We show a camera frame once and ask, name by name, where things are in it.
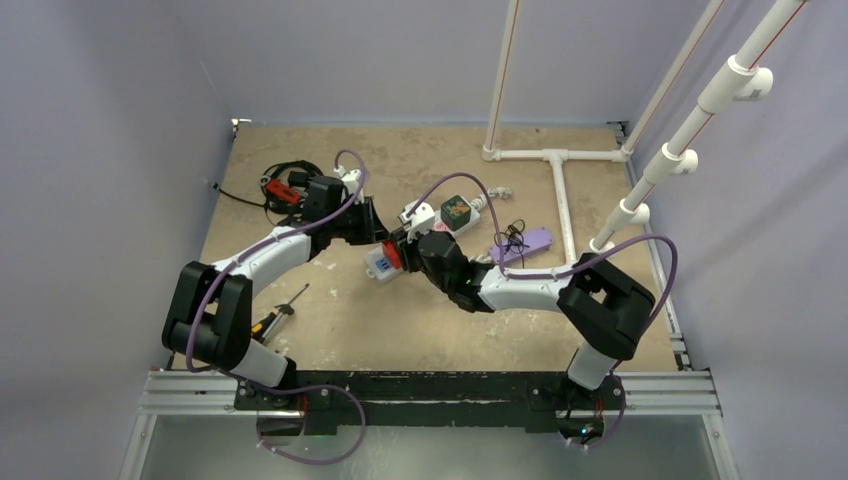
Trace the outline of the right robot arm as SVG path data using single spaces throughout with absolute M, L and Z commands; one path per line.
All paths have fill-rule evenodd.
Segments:
M 599 396 L 608 373 L 633 358 L 653 321 L 654 295 L 595 253 L 552 269 L 501 268 L 491 261 L 470 259 L 453 235 L 442 231 L 412 239 L 395 231 L 385 242 L 384 253 L 393 266 L 423 273 L 464 311 L 563 314 L 583 338 L 561 381 L 564 399 L 576 407 Z

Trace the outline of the red cube socket adapter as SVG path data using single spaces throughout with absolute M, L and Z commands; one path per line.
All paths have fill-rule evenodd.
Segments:
M 400 251 L 400 247 L 398 246 L 395 240 L 386 240 L 382 243 L 383 255 L 389 262 L 389 264 L 397 269 L 403 270 L 404 264 Z

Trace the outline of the white power strip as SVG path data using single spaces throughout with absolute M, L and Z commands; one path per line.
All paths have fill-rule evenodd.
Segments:
M 442 219 L 441 211 L 426 210 L 424 215 L 416 214 L 408 225 L 401 225 L 389 234 L 389 239 L 364 256 L 365 273 L 380 283 L 385 283 L 401 273 L 419 271 L 422 265 L 417 251 L 417 242 L 427 233 L 446 232 L 457 238 L 474 228 L 481 220 L 481 214 L 474 209 L 460 220 L 459 225 L 451 226 Z

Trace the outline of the green cube socket adapter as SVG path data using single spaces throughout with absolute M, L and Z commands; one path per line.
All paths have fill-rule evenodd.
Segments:
M 440 217 L 452 229 L 458 229 L 470 221 L 472 210 L 461 195 L 454 195 L 441 204 Z

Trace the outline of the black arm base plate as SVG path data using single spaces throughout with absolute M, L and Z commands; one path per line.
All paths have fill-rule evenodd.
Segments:
M 593 439 L 626 408 L 618 378 L 594 391 L 563 372 L 303 370 L 300 392 L 276 394 L 245 383 L 234 407 L 263 417 L 290 416 L 307 435 L 341 426 L 521 428 Z

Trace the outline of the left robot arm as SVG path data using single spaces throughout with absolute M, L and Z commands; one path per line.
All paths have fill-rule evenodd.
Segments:
M 352 246 L 387 239 L 373 199 L 363 190 L 361 180 L 314 177 L 298 211 L 262 240 L 213 264 L 186 264 L 165 319 L 163 346 L 182 354 L 190 370 L 202 362 L 260 384 L 259 395 L 272 408 L 292 405 L 298 395 L 296 364 L 253 337 L 253 300 L 335 239 Z

